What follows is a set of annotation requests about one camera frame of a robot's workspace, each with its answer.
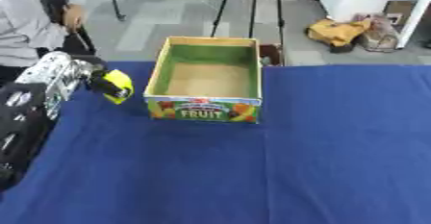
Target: robotic hand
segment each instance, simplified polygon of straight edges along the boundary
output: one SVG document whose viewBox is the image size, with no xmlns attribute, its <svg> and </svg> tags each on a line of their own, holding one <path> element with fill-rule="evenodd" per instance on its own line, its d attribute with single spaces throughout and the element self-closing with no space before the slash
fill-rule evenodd
<svg viewBox="0 0 431 224">
<path fill-rule="evenodd" d="M 0 190 L 19 183 L 54 128 L 62 102 L 81 83 L 115 104 L 134 93 L 127 75 L 109 71 L 105 62 L 93 56 L 79 59 L 49 53 L 14 83 L 0 88 Z"/>
</svg>

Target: bag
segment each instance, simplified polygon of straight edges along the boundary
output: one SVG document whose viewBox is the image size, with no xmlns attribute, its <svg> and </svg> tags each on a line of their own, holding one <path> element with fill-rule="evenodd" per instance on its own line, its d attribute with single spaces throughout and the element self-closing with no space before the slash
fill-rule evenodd
<svg viewBox="0 0 431 224">
<path fill-rule="evenodd" d="M 331 53 L 351 52 L 361 34 L 369 29 L 371 20 L 337 23 L 322 19 L 305 30 L 307 37 L 330 46 Z"/>
</svg>

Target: open box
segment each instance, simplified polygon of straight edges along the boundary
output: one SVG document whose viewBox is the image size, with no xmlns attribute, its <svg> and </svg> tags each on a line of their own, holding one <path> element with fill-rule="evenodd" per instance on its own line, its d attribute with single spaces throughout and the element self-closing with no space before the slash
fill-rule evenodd
<svg viewBox="0 0 431 224">
<path fill-rule="evenodd" d="M 262 105 L 259 43 L 169 37 L 144 98 L 155 118 L 256 123 Z"/>
</svg>

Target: yellow object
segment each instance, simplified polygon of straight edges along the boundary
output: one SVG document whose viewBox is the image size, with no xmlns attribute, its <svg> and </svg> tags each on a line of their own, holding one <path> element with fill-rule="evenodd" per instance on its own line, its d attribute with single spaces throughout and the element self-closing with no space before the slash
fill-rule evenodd
<svg viewBox="0 0 431 224">
<path fill-rule="evenodd" d="M 127 97 L 122 97 L 122 98 L 112 97 L 111 95 L 105 94 L 105 97 L 108 98 L 113 103 L 115 103 L 116 105 L 122 104 L 129 97 L 131 97 L 135 92 L 135 89 L 133 88 L 132 80 L 130 79 L 130 77 L 127 74 L 125 74 L 125 73 L 123 73 L 117 69 L 106 74 L 103 77 L 103 79 L 111 82 L 112 84 L 114 84 L 115 86 L 117 86 L 121 89 L 129 89 L 130 90 L 129 95 Z"/>
<path fill-rule="evenodd" d="M 307 36 L 311 39 L 323 41 L 335 47 L 343 47 L 369 29 L 371 19 L 350 23 L 336 23 L 330 19 L 323 19 L 311 25 L 307 30 Z"/>
</svg>

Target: blue tablecloth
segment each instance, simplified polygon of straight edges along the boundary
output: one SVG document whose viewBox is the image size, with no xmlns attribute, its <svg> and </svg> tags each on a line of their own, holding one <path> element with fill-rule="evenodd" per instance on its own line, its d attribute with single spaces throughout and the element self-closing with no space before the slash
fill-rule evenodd
<svg viewBox="0 0 431 224">
<path fill-rule="evenodd" d="M 431 223 L 431 67 L 264 70 L 262 124 L 151 120 L 79 91 L 1 224 Z"/>
</svg>

